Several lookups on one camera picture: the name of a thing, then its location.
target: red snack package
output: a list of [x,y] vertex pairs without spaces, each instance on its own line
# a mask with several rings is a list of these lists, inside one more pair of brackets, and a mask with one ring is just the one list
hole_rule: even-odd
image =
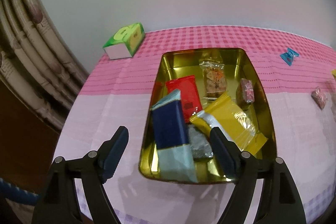
[[181,103],[185,122],[189,122],[189,118],[193,114],[202,110],[194,75],[167,81],[166,87],[168,93],[171,93],[175,89],[181,91]]
[[326,94],[322,92],[319,86],[317,86],[313,90],[313,92],[311,93],[311,96],[313,97],[317,105],[320,107],[320,109],[324,109],[328,99],[327,99]]

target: snack package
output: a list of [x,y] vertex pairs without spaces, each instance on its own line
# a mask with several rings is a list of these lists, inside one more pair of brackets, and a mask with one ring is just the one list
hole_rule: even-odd
[[192,116],[190,122],[208,137],[212,128],[219,127],[229,141],[234,142],[241,151],[248,151],[252,155],[255,155],[267,141],[227,92]]
[[317,103],[317,105],[320,107],[320,109],[324,109],[324,107],[326,106],[327,103],[327,96],[324,92],[322,92],[322,90],[320,89],[319,86],[317,86],[313,92],[311,93],[311,96],[313,97],[313,99],[315,100],[315,102]]
[[292,50],[291,48],[287,48],[287,52],[280,54],[280,57],[289,65],[292,65],[294,57],[300,56],[297,52]]
[[210,143],[196,126],[188,125],[188,135],[194,160],[210,160],[213,152]]
[[189,118],[192,115],[202,110],[194,75],[167,81],[166,87],[169,93],[175,89],[181,91],[181,103],[185,122],[189,122]]
[[161,178],[197,182],[180,90],[152,106],[152,120]]
[[199,65],[203,70],[203,80],[205,85],[206,97],[218,98],[227,88],[224,75],[224,65],[210,61],[204,61]]
[[254,102],[252,81],[242,78],[236,90],[237,105],[246,110],[249,104]]

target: pink checkered tablecloth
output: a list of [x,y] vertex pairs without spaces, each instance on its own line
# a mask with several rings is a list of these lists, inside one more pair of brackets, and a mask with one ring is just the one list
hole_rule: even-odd
[[[280,31],[200,26],[147,33],[133,58],[96,65],[77,97],[60,136],[55,156],[82,157],[110,139],[118,126],[130,140],[112,179],[104,188],[121,223],[216,223],[233,184],[181,185],[148,180],[137,164],[152,88],[163,53],[202,47],[239,47],[252,61],[271,109],[278,155],[288,165],[299,190],[306,219],[320,216],[335,192],[336,182],[336,52],[323,44]],[[300,53],[292,66],[280,54],[287,47]],[[328,97],[320,110],[310,97],[316,87]],[[253,223],[262,180],[246,218]],[[81,210],[90,216],[79,180]]]

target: gold tin tray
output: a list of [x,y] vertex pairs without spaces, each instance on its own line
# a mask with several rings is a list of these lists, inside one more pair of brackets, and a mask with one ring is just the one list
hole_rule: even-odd
[[[254,125],[268,138],[268,141],[256,154],[256,157],[258,159],[275,159],[277,156],[277,146],[266,95],[260,79],[243,49],[200,48],[165,53],[161,58],[156,76],[150,107],[167,95],[165,82],[188,75],[195,75],[199,97],[201,98],[203,108],[205,108],[208,101],[202,99],[205,96],[205,87],[202,70],[199,67],[199,63],[204,60],[219,62],[225,65],[224,74],[227,80],[227,91],[232,99],[236,97],[236,89],[241,78],[252,81],[255,102],[249,106],[249,109],[245,111],[245,113],[252,119]],[[225,177],[215,157],[210,161],[196,161],[194,163],[198,184],[232,182],[232,180]],[[147,125],[142,141],[139,171],[148,179],[167,181],[160,178],[158,155],[154,141],[150,111],[148,113]]]

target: yellow object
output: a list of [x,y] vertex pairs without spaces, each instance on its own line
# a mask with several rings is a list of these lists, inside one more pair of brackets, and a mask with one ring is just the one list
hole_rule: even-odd
[[233,141],[241,151],[248,151],[252,155],[255,155],[267,141],[227,92],[204,110],[193,115],[190,122],[208,137],[212,128],[219,127],[229,141]]
[[134,52],[138,47],[139,43],[142,41],[142,32],[140,24],[135,24],[132,29],[132,35],[129,39],[129,46],[131,48],[131,52]]

